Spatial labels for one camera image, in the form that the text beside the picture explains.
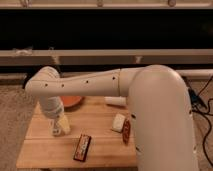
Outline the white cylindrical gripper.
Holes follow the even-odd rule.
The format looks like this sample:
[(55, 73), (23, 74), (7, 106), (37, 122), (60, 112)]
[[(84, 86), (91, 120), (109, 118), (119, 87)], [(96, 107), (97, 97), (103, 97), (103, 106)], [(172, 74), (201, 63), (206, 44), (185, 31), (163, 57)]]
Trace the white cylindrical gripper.
[(62, 100), (59, 97), (40, 98), (39, 104), (42, 113), (47, 118), (50, 119), (57, 118), (55, 120), (57, 135), (61, 135), (62, 133), (67, 135), (70, 133), (70, 125), (68, 118), (65, 114), (61, 114), (64, 112), (64, 106)]

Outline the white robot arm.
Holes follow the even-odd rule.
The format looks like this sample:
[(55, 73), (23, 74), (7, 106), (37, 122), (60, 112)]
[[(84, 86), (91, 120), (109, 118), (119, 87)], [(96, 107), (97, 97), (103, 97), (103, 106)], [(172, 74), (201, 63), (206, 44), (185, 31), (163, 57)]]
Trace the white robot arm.
[(44, 67), (26, 83), (48, 116), (59, 113), (61, 95), (128, 99), (138, 171), (199, 171), (193, 113), (181, 75), (163, 65), (125, 68), (70, 78)]

